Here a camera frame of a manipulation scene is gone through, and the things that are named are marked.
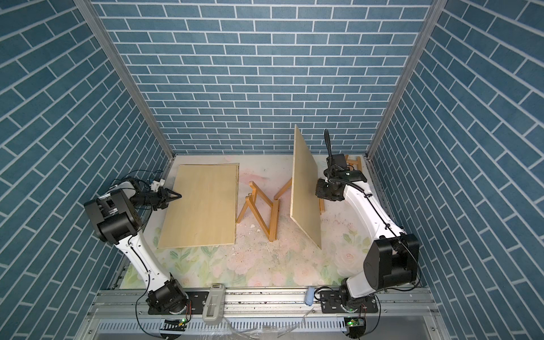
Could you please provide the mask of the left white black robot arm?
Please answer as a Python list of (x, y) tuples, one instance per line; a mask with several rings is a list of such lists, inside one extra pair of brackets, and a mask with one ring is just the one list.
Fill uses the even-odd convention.
[(165, 188), (161, 182), (146, 184), (138, 178), (126, 177), (84, 204), (96, 236), (123, 252), (144, 280), (151, 314), (185, 313), (189, 297), (147, 245), (143, 236), (147, 223), (137, 210), (162, 210), (180, 198), (181, 194)]

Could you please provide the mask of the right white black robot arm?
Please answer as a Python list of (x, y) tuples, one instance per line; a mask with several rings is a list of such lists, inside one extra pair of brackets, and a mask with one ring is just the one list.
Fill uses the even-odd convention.
[(316, 196), (328, 201), (347, 201), (372, 239), (363, 270), (342, 281), (341, 304), (347, 310), (360, 308), (364, 298), (381, 290), (418, 284), (419, 240), (406, 233), (385, 212), (359, 170), (324, 170)]

